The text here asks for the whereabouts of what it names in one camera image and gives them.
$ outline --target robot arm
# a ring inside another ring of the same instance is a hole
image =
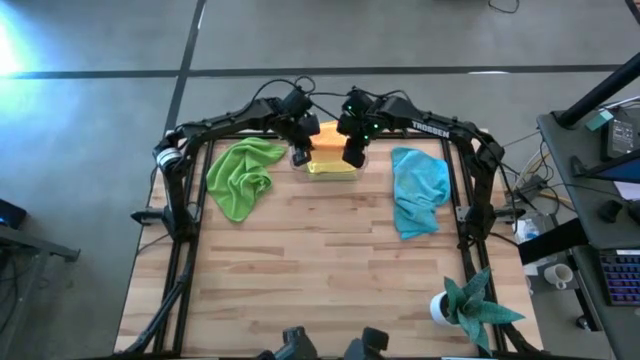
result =
[[[183,178],[200,147],[243,130],[271,130],[292,145],[294,164],[303,165],[311,160],[309,136],[320,131],[318,119],[308,112],[311,106],[307,94],[296,87],[284,99],[255,99],[239,111],[178,125],[153,149],[164,178],[167,206],[137,212],[132,217],[141,224],[146,223],[145,219],[160,219],[174,241],[190,241],[196,234],[196,227],[193,215],[187,209]]]
[[[463,235],[475,240],[486,239],[496,219],[491,191],[504,149],[473,123],[421,111],[409,100],[397,96],[379,96],[374,100],[368,94],[354,89],[342,106],[338,132],[349,137],[343,160],[361,167],[364,148],[384,130],[415,129],[451,141],[475,179],[473,198],[462,226]],[[471,143],[474,138],[480,142],[477,151]]]

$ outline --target keyboard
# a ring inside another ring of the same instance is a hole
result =
[[[607,302],[613,306],[640,305],[640,251],[615,250],[600,253],[607,284]]]

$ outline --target white pot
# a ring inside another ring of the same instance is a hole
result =
[[[431,311],[431,317],[433,321],[438,325],[443,326],[456,326],[447,321],[447,318],[444,316],[442,311],[440,311],[440,303],[442,302],[442,298],[447,294],[446,291],[441,292],[440,294],[434,296],[431,299],[431,305],[429,306],[429,310]]]

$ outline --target logo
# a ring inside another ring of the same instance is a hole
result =
[[[426,124],[423,124],[423,123],[419,123],[417,121],[412,121],[412,123],[413,123],[413,128],[416,129],[416,130],[428,132],[430,134],[438,135],[438,136],[446,138],[446,139],[449,138],[449,132],[448,131],[444,131],[444,130],[438,129],[436,127],[433,127],[433,126],[429,126],[429,125],[426,125]]]

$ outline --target desk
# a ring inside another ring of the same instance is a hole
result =
[[[610,181],[574,178],[571,176],[569,157],[579,155],[587,167],[599,162],[599,136],[579,127],[576,130],[565,130],[557,125],[551,115],[538,118],[542,137],[549,146],[549,151],[565,184],[577,184],[617,193]],[[605,303],[605,284],[601,283],[600,264],[595,249],[638,247],[640,226],[631,220],[625,211],[618,214],[615,224],[606,224],[597,217],[597,208],[606,200],[617,199],[615,196],[600,194],[591,190],[567,186],[567,192],[573,201],[583,234],[588,241],[583,246],[571,250],[579,275],[581,287],[589,307],[595,312],[594,318],[598,327],[607,334],[609,343],[618,360],[637,359],[640,353],[640,311],[634,307],[612,307]]]
[[[231,143],[216,142],[214,156]],[[343,355],[365,326],[389,333],[389,356],[477,355],[461,329],[436,325],[428,311],[444,276],[464,283],[452,206],[438,208],[438,233],[400,241],[392,211],[395,146],[443,158],[437,140],[377,140],[364,177],[353,183],[300,183],[283,159],[269,168],[273,189],[239,225],[207,197],[183,355],[255,356],[278,349],[281,331],[295,325],[306,327],[322,356]],[[457,153],[453,158],[459,169]],[[157,176],[150,205],[163,206],[164,196]],[[504,203],[499,185],[493,198]],[[493,231],[510,236],[506,226]],[[164,233],[145,228],[141,246]],[[170,245],[167,239],[137,257],[116,350],[131,344],[157,310]],[[487,248],[499,302],[526,316],[515,326],[541,348],[517,249],[495,238]]]

